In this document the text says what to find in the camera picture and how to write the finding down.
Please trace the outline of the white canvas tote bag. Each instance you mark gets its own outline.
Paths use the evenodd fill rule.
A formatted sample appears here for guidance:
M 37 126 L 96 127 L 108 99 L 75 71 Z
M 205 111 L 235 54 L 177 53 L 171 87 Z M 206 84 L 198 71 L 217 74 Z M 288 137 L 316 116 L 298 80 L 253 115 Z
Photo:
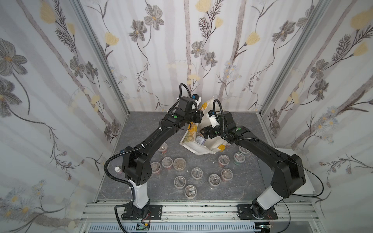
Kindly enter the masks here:
M 201 133 L 204 127 L 211 125 L 208 112 L 213 110 L 213 101 L 214 99 L 210 99 L 201 105 L 200 110 L 202 110 L 204 114 L 202 123 L 192 123 L 179 143 L 196 155 L 223 152 L 228 145 L 228 143 L 219 136 L 213 139 L 206 139 Z

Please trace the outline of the seed jar row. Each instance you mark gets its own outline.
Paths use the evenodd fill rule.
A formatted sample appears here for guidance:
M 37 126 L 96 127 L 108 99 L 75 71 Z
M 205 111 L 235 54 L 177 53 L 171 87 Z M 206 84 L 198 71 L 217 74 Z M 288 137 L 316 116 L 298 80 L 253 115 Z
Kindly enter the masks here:
M 193 168 L 191 171 L 191 176 L 195 180 L 200 180 L 203 176 L 203 170 L 199 167 Z

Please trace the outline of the yellow stripe lid seed jar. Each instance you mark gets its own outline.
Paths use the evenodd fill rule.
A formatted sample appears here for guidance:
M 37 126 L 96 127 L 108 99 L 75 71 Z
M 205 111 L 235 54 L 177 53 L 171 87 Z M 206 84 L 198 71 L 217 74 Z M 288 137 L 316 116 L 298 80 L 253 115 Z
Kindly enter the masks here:
M 218 187 L 221 184 L 220 176 L 217 174 L 211 174 L 208 182 L 211 187 Z

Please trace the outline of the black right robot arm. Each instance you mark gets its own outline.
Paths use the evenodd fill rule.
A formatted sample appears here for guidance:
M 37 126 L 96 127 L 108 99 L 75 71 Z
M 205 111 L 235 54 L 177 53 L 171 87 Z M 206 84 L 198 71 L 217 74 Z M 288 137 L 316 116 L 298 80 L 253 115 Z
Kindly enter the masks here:
M 229 144 L 247 149 L 271 170 L 271 183 L 256 197 L 246 210 L 239 210 L 240 219 L 264 219 L 271 215 L 274 206 L 290 197 L 306 183 L 302 159 L 288 155 L 259 139 L 245 126 L 237 126 L 233 115 L 224 111 L 219 100 L 213 101 L 208 113 L 210 125 L 200 130 L 205 139 L 220 137 Z

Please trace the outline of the red green label seed jar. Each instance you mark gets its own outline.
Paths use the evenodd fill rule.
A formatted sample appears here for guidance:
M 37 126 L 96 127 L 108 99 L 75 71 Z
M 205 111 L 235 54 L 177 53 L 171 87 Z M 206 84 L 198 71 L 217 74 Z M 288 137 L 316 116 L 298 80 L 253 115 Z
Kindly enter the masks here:
M 183 176 L 177 176 L 175 179 L 174 179 L 174 186 L 175 188 L 181 190 L 183 188 L 185 188 L 186 186 L 186 179 L 185 177 Z

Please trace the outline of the clear lid seed jar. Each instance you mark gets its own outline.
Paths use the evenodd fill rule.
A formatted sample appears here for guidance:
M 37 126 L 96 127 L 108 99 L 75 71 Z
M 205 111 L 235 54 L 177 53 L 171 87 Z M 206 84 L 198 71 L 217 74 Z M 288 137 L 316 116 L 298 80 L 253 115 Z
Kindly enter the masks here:
M 197 195 L 197 188 L 194 185 L 187 185 L 184 194 L 187 199 L 194 199 Z

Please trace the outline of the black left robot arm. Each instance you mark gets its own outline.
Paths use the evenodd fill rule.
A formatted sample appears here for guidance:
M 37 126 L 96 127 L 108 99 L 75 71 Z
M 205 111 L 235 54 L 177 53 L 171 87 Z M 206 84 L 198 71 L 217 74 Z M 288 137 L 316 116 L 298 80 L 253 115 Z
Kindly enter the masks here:
M 186 97 L 179 95 L 177 101 L 160 120 L 158 128 L 150 136 L 136 146 L 128 146 L 107 159 L 104 165 L 106 176 L 116 182 L 128 185 L 131 191 L 131 201 L 129 203 L 114 207 L 118 222 L 134 219 L 143 220 L 150 217 L 151 208 L 147 181 L 153 172 L 151 159 L 158 149 L 185 125 L 202 122 L 204 114 L 198 109 L 200 102 L 201 97 L 197 94 L 191 94 L 190 91 L 187 92 Z M 122 159 L 120 169 L 125 175 L 123 179 L 115 177 L 108 169 L 109 164 L 117 158 Z

